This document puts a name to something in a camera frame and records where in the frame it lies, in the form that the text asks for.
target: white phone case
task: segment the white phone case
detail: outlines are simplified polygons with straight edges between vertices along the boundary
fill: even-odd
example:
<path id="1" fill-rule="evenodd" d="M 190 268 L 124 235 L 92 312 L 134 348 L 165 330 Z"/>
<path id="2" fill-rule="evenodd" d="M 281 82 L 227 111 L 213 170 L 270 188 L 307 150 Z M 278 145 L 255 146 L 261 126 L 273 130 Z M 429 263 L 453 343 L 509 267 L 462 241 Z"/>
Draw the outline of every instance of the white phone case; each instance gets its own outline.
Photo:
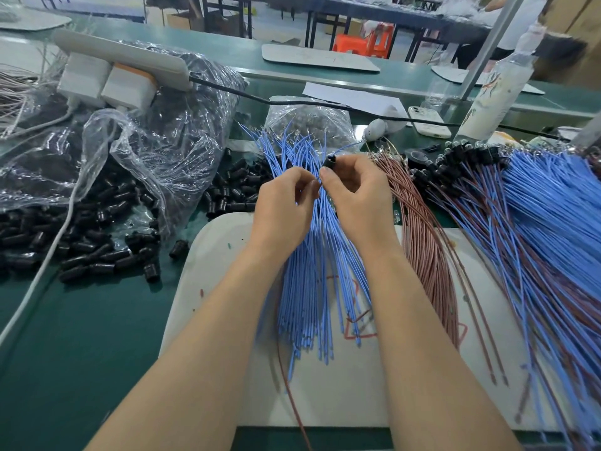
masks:
<path id="1" fill-rule="evenodd" d="M 443 119 L 440 118 L 440 115 L 438 115 L 438 112 L 433 111 L 432 109 L 410 106 L 408 112 L 410 118 L 416 120 L 428 120 L 440 123 L 444 122 Z M 445 126 L 414 122 L 414 127 L 420 135 L 436 137 L 438 139 L 448 139 L 451 137 L 451 130 Z"/>

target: bottle label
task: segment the bottle label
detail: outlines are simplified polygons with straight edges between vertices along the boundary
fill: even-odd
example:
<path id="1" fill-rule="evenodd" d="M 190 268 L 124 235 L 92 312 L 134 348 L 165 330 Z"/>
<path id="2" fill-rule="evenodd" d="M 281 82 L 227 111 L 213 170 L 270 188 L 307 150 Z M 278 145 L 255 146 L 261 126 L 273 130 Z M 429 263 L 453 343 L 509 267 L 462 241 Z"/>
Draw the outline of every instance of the bottle label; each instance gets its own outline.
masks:
<path id="1" fill-rule="evenodd" d="M 516 82 L 515 77 L 507 74 L 503 76 L 493 70 L 465 116 L 457 135 L 479 141 L 489 139 L 522 90 L 523 85 Z"/>

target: orange stool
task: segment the orange stool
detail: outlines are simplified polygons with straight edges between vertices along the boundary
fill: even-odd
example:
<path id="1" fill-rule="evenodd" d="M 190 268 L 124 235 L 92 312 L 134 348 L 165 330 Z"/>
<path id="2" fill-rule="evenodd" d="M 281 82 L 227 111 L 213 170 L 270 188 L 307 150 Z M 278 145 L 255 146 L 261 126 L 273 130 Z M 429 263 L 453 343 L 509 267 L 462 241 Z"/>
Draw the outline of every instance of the orange stool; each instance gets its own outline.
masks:
<path id="1" fill-rule="evenodd" d="M 356 55 L 364 55 L 366 57 L 371 55 L 374 45 L 376 44 L 376 36 L 374 34 L 369 35 L 366 38 L 359 38 L 356 36 L 349 35 L 336 35 L 334 41 L 334 52 L 352 52 Z"/>
<path id="2" fill-rule="evenodd" d="M 393 44 L 394 25 L 385 25 L 380 31 L 380 40 L 374 44 L 371 55 L 378 58 L 388 57 L 388 52 Z"/>

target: white round object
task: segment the white round object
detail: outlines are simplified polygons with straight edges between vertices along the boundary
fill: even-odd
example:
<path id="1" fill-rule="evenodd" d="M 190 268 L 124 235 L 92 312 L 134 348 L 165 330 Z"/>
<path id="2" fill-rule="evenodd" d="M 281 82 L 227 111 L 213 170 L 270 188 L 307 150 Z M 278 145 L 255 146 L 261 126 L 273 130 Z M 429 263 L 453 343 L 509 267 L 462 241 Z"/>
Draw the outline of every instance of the white round object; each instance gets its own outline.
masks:
<path id="1" fill-rule="evenodd" d="M 381 118 L 377 118 L 367 126 L 363 133 L 363 137 L 367 142 L 377 141 L 386 134 L 386 129 L 386 122 Z"/>

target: green table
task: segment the green table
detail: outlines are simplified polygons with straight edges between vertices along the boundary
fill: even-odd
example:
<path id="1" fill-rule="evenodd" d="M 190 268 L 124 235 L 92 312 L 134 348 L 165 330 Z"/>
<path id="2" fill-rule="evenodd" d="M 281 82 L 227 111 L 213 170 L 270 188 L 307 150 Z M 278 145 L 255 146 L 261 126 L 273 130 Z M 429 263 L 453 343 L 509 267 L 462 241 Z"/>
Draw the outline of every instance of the green table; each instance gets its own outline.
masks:
<path id="1" fill-rule="evenodd" d="M 83 29 L 85 19 L 74 17 L 76 28 Z M 299 96 L 304 82 L 313 80 L 389 92 L 406 106 L 419 105 L 429 83 L 439 79 L 427 68 L 405 62 L 376 60 L 382 68 L 378 75 L 292 67 L 263 61 L 256 41 L 98 18 L 93 26 L 94 34 L 110 39 L 202 52 L 242 70 L 250 79 L 248 90 L 263 97 Z M 42 39 L 48 33 L 27 37 Z M 537 129 L 582 125 L 601 109 L 599 93 L 536 85 L 547 95 L 520 96 L 506 122 Z M 458 105 L 449 119 L 461 121 L 469 105 Z M 241 101 L 239 110 L 249 113 L 251 125 L 257 127 L 267 113 L 267 107 L 248 100 Z M 355 124 L 369 121 L 353 117 Z M 392 140 L 399 149 L 432 143 L 409 128 Z M 202 214 L 194 216 L 185 234 L 192 239 L 204 224 Z M 85 446 L 158 355 L 180 274 L 169 259 L 162 259 L 162 268 L 162 281 L 156 286 L 149 286 L 143 277 L 129 277 L 76 287 L 65 287 L 49 269 L 31 306 L 0 349 L 1 449 L 69 451 Z M 0 326 L 8 322 L 29 282 L 30 278 L 12 278 L 2 285 Z M 310 437 L 320 450 L 392 446 L 387 429 L 318 428 L 310 431 Z M 300 450 L 304 443 L 296 430 L 241 428 L 234 448 Z"/>

